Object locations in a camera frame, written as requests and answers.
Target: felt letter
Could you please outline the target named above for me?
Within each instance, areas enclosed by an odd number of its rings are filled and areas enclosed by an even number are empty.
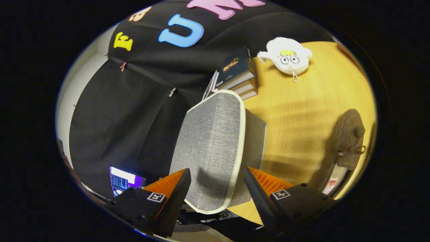
[[[243,3],[246,7],[257,7],[262,6],[265,3],[258,0],[238,0]],[[187,4],[187,8],[204,8],[211,12],[218,14],[218,18],[221,20],[226,20],[231,18],[235,12],[233,10],[225,10],[221,7],[229,7],[233,9],[242,10],[242,6],[240,6],[235,0],[193,0]]]
[[[133,40],[129,39],[128,40],[128,36],[123,35],[123,32],[119,32],[116,36],[115,36],[115,41],[114,41],[114,48],[120,47],[120,48],[124,48],[128,51],[132,50],[132,45],[133,45]]]
[[[145,16],[145,14],[146,14],[149,10],[151,10],[151,8],[152,8],[152,6],[149,6],[149,7],[147,7],[146,9],[141,10],[141,11],[139,11],[139,12],[137,12],[137,13],[133,14],[133,15],[129,18],[129,21],[135,21],[135,22],[137,22],[137,21],[141,20],[141,19],[143,18],[143,16]]]
[[[185,47],[190,47],[190,46],[194,45],[203,36],[203,30],[204,30],[203,26],[201,26],[200,24],[198,24],[194,21],[181,18],[181,15],[179,15],[179,14],[174,15],[169,20],[167,25],[169,25],[169,26],[182,25],[184,27],[191,29],[191,34],[187,37],[183,37],[183,36],[171,33],[169,31],[169,29],[166,28],[163,31],[161,31],[160,35],[158,36],[159,42],[165,41],[165,42],[169,42],[171,44],[174,44],[176,46],[185,48]]]

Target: blue letter u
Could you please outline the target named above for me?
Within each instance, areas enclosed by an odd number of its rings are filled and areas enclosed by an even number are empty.
[[[183,37],[174,33],[171,33],[168,28],[161,31],[158,36],[159,42],[169,42],[179,47],[190,47],[197,43],[199,39],[203,36],[203,26],[200,24],[191,21],[189,19],[181,18],[181,15],[174,15],[169,22],[167,23],[169,26],[172,25],[182,25],[191,29],[191,34],[187,37]]]

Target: dark blue book cover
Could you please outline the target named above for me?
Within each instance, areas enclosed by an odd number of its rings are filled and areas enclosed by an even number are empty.
[[[230,89],[255,77],[252,59],[246,46],[227,57],[220,69],[216,88]]]

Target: pink letter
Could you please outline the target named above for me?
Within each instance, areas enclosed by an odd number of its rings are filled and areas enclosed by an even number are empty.
[[[261,2],[259,0],[239,0],[243,3],[244,6],[247,7],[257,7],[264,5],[264,2]],[[222,7],[229,7],[233,9],[240,9],[242,10],[242,6],[240,6],[236,1],[234,0],[193,0],[187,4],[187,8],[204,8],[206,10],[209,10],[211,12],[214,12],[218,14],[218,18],[221,20],[226,20],[231,18],[235,12],[233,10],[225,10],[220,8]]]

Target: white wall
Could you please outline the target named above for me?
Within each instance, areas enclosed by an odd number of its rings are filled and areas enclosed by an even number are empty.
[[[69,131],[75,105],[95,72],[108,60],[109,41],[117,25],[94,40],[70,68],[58,94],[55,129],[57,138],[63,142],[64,154],[73,168],[69,149]]]

